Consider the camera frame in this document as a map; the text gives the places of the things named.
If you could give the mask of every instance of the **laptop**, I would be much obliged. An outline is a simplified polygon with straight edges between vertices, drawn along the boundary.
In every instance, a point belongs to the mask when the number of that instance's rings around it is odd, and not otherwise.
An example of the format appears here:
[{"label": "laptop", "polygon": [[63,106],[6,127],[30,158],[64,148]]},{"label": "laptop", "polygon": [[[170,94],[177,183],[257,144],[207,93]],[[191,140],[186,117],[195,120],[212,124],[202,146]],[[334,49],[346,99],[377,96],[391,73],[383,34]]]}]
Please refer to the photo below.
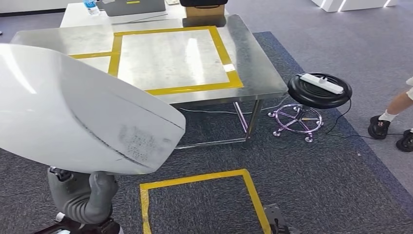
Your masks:
[{"label": "laptop", "polygon": [[108,16],[123,16],[165,11],[165,0],[101,0],[96,2],[99,9]]}]

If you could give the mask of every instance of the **white sock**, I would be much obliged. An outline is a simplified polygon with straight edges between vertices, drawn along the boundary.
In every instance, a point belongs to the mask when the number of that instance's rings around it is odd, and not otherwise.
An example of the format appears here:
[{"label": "white sock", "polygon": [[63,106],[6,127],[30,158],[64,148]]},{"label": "white sock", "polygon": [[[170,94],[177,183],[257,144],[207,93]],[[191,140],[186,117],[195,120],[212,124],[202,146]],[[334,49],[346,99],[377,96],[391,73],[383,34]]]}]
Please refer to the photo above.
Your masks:
[{"label": "white sock", "polygon": [[384,114],[382,114],[378,120],[384,120],[384,121],[393,121],[393,119],[398,116],[398,115],[390,115],[389,113],[387,113],[387,110],[384,112]]}]

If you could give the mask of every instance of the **black stool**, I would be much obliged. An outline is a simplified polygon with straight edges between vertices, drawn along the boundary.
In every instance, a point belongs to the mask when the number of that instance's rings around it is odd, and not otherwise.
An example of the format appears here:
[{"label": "black stool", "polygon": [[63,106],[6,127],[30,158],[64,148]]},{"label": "black stool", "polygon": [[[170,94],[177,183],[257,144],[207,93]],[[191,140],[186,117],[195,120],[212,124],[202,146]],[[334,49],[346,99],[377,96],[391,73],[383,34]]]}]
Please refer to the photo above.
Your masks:
[{"label": "black stool", "polygon": [[[350,85],[342,79],[324,73],[310,74],[319,78],[327,78],[329,82],[343,87],[343,93],[338,95],[333,94],[325,89],[301,80],[301,75],[296,75],[288,83],[288,93],[299,104],[285,105],[274,112],[268,113],[268,116],[275,117],[275,120],[280,125],[280,128],[273,132],[274,136],[279,137],[283,130],[288,130],[295,133],[308,134],[305,141],[313,142],[313,132],[317,131],[324,124],[322,121],[322,116],[314,108],[336,108],[345,104],[351,98],[353,91]],[[289,115],[282,112],[282,110],[286,108],[292,108],[295,114]],[[284,124],[280,121],[279,116],[285,116],[292,120]],[[314,129],[308,128],[305,124],[305,122],[308,121],[316,121],[317,126]],[[303,130],[292,129],[291,126],[295,123],[299,123]]]}]

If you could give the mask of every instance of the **yellow tape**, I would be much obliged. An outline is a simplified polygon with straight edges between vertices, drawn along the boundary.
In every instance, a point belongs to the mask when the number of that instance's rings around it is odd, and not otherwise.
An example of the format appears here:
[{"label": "yellow tape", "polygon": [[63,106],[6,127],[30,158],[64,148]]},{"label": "yellow tape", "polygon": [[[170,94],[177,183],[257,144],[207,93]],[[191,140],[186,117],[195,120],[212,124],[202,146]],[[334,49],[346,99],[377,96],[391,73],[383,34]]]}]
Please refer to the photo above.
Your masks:
[{"label": "yellow tape", "polygon": [[114,37],[112,45],[112,56],[109,62],[108,73],[114,77],[117,77],[119,72],[120,53],[122,49],[122,37]]},{"label": "yellow tape", "polygon": [[74,59],[89,59],[97,57],[107,57],[112,56],[112,52],[101,52],[101,53],[90,53],[90,54],[80,54],[80,55],[70,55]]},{"label": "yellow tape", "polygon": [[255,189],[254,183],[249,172],[246,169],[228,171],[228,172],[218,172],[205,175],[196,175],[190,177],[184,177],[179,179],[170,179],[153,183],[145,183],[140,185],[141,192],[141,207],[142,207],[142,220],[143,220],[143,234],[151,234],[150,224],[149,224],[149,189],[162,188],[167,186],[173,186],[178,184],[193,183],[203,180],[218,179],[232,176],[243,176],[245,185],[248,189],[249,196],[251,197],[252,204],[254,206],[255,212],[257,213],[258,220],[263,228],[264,234],[271,234],[271,228],[268,223],[268,219],[265,216],[263,206],[261,204],[260,198],[258,197],[257,190]]},{"label": "yellow tape", "polygon": [[140,34],[151,34],[151,33],[171,33],[171,32],[185,32],[185,31],[196,31],[196,30],[209,30],[214,28],[214,26],[200,26],[200,27],[188,27],[188,28],[165,28],[165,29],[152,29],[152,30],[142,30],[142,31],[128,31],[128,32],[117,32],[114,33],[115,36],[127,36],[127,35],[140,35]]},{"label": "yellow tape", "polygon": [[[184,32],[184,31],[196,31],[196,30],[209,30],[209,33],[211,34],[212,40],[217,49],[218,55],[220,57],[220,60],[223,66],[234,67],[231,62],[231,58],[229,57],[229,54],[225,49],[224,43],[222,42],[221,36],[219,35],[219,32],[215,26],[167,28],[167,29],[154,29],[154,30],[144,30],[144,31],[117,32],[113,34],[114,38],[113,38],[113,46],[112,46],[111,52],[72,55],[71,57],[75,59],[86,59],[86,58],[110,56],[111,61],[109,63],[108,73],[114,77],[117,77],[118,72],[119,72],[123,36],[152,34],[152,33]],[[163,88],[163,89],[151,89],[151,90],[146,90],[146,92],[152,95],[167,95],[167,94],[178,94],[178,93],[188,93],[188,92],[208,91],[208,90],[218,90],[218,89],[242,88],[244,86],[240,77],[238,76],[237,71],[235,71],[234,69],[229,69],[228,71],[226,71],[226,74],[228,76],[229,81],[224,82],[224,83],[191,85],[191,86],[171,87],[171,88]]]},{"label": "yellow tape", "polygon": [[142,222],[143,222],[143,233],[151,234],[149,225],[149,193],[148,190],[142,189],[141,186],[141,210],[142,210]]},{"label": "yellow tape", "polygon": [[[210,27],[209,33],[211,33],[212,40],[214,41],[215,47],[217,48],[218,55],[221,59],[223,65],[232,64],[231,58],[229,57],[228,52],[225,49],[224,43],[219,35],[219,32],[216,27]],[[237,71],[229,71],[226,73],[229,79],[229,83],[233,88],[242,88],[244,85],[238,76]]]},{"label": "yellow tape", "polygon": [[247,170],[243,173],[244,182],[248,189],[249,196],[251,197],[252,204],[254,205],[255,212],[257,213],[258,220],[261,223],[261,227],[265,234],[271,234],[270,224],[268,223],[267,216],[265,215],[263,205],[261,204],[260,197],[255,189],[254,182],[252,182],[251,175]]}]

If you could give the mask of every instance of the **chrome stool base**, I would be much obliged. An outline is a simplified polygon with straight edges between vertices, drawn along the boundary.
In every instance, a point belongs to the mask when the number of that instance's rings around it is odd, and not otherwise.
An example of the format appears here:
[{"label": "chrome stool base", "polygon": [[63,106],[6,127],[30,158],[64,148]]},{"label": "chrome stool base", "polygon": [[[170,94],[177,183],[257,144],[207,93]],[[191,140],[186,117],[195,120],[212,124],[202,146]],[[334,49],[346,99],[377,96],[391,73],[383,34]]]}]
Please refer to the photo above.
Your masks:
[{"label": "chrome stool base", "polygon": [[[289,107],[292,107],[292,109],[296,112],[295,116],[289,115],[281,111]],[[305,115],[309,112],[315,114],[317,117],[312,117],[312,118],[305,117]],[[314,140],[313,132],[317,131],[318,129],[322,127],[322,125],[324,125],[322,121],[322,117],[319,112],[317,112],[315,109],[311,107],[307,107],[301,104],[290,104],[290,105],[282,106],[278,110],[268,113],[268,116],[274,117],[277,123],[280,125],[280,128],[277,131],[273,132],[274,136],[276,137],[281,136],[281,132],[283,130],[288,130],[294,133],[305,133],[305,134],[308,134],[308,137],[305,138],[305,141],[307,142],[313,142]],[[292,121],[286,124],[281,123],[279,116],[288,117],[292,119]],[[305,124],[306,121],[316,121],[317,127],[314,129],[309,129],[307,125]],[[290,128],[290,126],[293,125],[294,123],[299,123],[304,130],[295,130],[295,129]]]}]

